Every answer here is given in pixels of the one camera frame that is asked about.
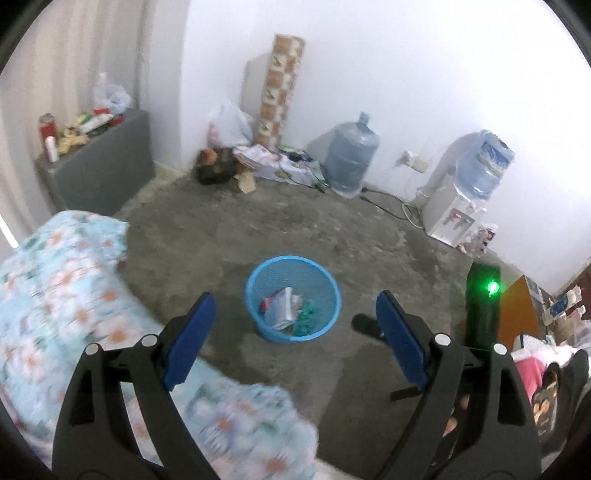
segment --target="pink cloth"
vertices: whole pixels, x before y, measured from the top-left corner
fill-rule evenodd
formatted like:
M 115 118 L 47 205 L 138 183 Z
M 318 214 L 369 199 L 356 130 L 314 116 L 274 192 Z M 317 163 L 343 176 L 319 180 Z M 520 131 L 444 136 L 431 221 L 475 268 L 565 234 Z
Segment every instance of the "pink cloth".
M 534 396 L 535 391 L 542 386 L 542 375 L 546 370 L 545 365 L 537 358 L 528 358 L 521 362 L 516 362 L 515 366 L 525 387 L 527 399 L 531 404 L 531 397 Z

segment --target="plastic bag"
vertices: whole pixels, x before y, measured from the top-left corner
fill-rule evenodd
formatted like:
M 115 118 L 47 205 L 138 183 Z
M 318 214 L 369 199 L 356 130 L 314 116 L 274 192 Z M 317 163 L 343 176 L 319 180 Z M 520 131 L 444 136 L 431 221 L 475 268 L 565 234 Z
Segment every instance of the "plastic bag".
M 131 97 L 121 85 L 107 83 L 107 74 L 99 73 L 93 91 L 95 108 L 107 107 L 111 115 L 124 113 L 131 105 Z
M 286 287 L 267 299 L 265 323 L 274 330 L 283 330 L 296 322 L 300 306 L 301 297 Z
M 230 100 L 222 103 L 209 123 L 207 139 L 211 147 L 251 145 L 254 118 L 244 113 Z

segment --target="bed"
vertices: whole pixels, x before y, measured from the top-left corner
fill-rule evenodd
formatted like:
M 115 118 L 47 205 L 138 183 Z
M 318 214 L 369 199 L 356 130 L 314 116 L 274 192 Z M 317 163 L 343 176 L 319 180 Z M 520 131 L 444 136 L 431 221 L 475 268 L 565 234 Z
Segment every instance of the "bed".
M 159 325 L 116 273 L 127 224 L 61 212 L 0 267 L 0 400 L 48 466 L 57 418 L 85 346 L 131 346 Z M 142 456 L 158 463 L 124 385 Z M 316 460 L 318 433 L 279 387 L 240 385 L 197 359 L 171 394 L 193 439 L 226 479 L 350 478 Z

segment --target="metal screw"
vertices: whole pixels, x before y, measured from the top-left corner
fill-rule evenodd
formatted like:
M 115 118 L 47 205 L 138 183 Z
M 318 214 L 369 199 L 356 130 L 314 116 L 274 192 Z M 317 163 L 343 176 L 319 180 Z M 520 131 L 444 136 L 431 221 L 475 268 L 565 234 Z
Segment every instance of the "metal screw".
M 502 343 L 495 343 L 493 350 L 499 355 L 505 355 L 507 353 L 507 347 Z
M 142 345 L 143 346 L 154 346 L 158 343 L 158 337 L 155 335 L 146 335 L 142 338 Z
M 438 345 L 448 346 L 451 342 L 452 339 L 450 339 L 445 333 L 438 333 L 435 336 L 435 343 Z
M 86 355 L 94 355 L 98 351 L 99 351 L 99 346 L 96 343 L 91 343 L 90 345 L 87 345 L 86 348 L 84 349 L 84 353 Z

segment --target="gray cabinet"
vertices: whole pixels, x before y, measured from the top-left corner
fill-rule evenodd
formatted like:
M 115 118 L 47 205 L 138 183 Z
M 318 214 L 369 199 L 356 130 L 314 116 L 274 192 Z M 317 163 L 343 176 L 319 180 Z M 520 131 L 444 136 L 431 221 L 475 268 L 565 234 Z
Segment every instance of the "gray cabinet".
M 113 215 L 154 178 L 148 112 L 129 109 L 125 120 L 37 171 L 58 210 Z

